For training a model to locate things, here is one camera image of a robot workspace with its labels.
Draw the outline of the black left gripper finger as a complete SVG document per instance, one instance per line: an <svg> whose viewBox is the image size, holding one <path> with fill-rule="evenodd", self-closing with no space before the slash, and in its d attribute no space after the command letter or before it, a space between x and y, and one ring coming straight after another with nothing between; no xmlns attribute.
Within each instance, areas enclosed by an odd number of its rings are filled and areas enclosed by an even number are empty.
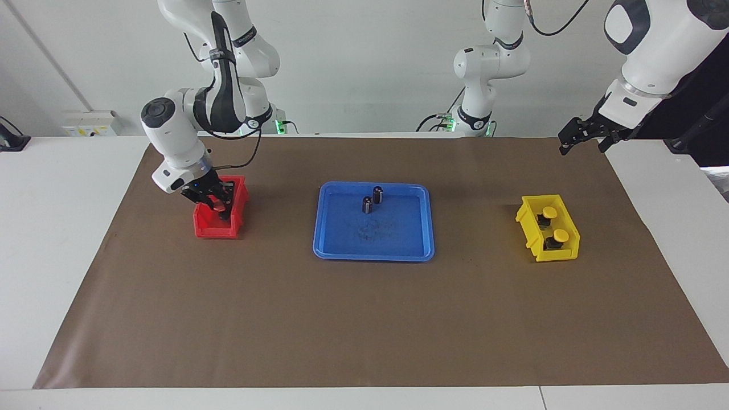
<svg viewBox="0 0 729 410"><path fill-rule="evenodd" d="M603 129L598 132L598 137L601 141L598 143L599 152L606 153L613 145L618 142L626 141L630 139L631 129Z"/></svg>
<svg viewBox="0 0 729 410"><path fill-rule="evenodd" d="M570 150L576 145L586 142L591 139L590 132L588 131L588 122L582 120L580 117L573 117L567 124L558 132L558 140L560 142L560 155L567 155Z"/></svg>

